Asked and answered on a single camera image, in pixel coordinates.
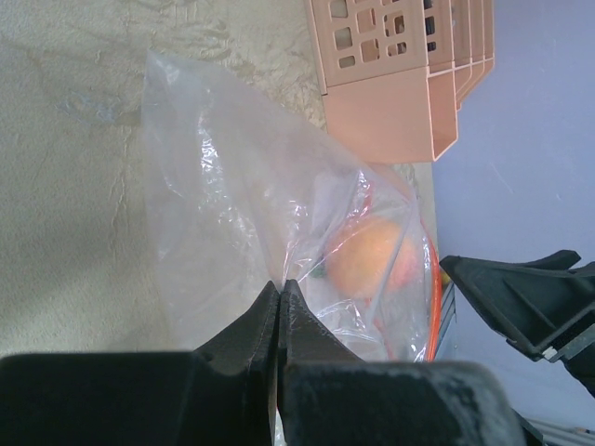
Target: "gray floor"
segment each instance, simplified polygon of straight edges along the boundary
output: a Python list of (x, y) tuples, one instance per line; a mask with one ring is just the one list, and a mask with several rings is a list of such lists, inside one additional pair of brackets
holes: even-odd
[[(574, 249), (593, 261), (595, 86), (584, 43), (595, 2), (495, 4), (496, 68), (433, 168), (441, 254), (524, 262)], [(595, 428), (595, 400), (561, 364), (524, 358), (461, 295), (457, 311), (458, 358), (488, 366), (519, 411)]]
[[(0, 354), (172, 345), (145, 227), (146, 50), (222, 63), (323, 126), (302, 8), (302, 0), (2, 2)], [(430, 167), (399, 170), (435, 234)]]

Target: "black plastic bracket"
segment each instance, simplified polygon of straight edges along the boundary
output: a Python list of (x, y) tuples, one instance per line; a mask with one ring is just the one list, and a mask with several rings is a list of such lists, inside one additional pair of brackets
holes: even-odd
[(595, 397), (595, 262), (575, 251), (510, 264), (446, 257), (441, 266), (492, 330), (533, 361), (561, 360)]
[(269, 446), (275, 405), (289, 446), (524, 444), (484, 369), (364, 362), (295, 281), (192, 352), (0, 361), (0, 444)]

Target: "plastic bag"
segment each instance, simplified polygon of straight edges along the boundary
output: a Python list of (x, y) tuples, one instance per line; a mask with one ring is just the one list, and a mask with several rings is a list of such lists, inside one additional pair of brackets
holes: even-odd
[(431, 261), (415, 194), (219, 66), (149, 54), (147, 212), (181, 348), (268, 279), (365, 360), (427, 355)]

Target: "orange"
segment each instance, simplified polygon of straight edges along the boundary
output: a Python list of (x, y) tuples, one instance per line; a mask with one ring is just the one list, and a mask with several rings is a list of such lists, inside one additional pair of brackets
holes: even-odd
[[(372, 299), (401, 232), (397, 223), (380, 216), (350, 220), (326, 246), (324, 265), (328, 279), (348, 297)], [(419, 258), (415, 244), (404, 237), (385, 291), (396, 291), (415, 278)]]

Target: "beige carpet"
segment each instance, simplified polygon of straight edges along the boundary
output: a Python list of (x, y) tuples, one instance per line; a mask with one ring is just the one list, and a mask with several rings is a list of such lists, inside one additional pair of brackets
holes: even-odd
[[(0, 354), (174, 345), (146, 235), (146, 50), (221, 63), (323, 126), (301, 1), (0, 4)], [(435, 238), (429, 166), (399, 170)]]

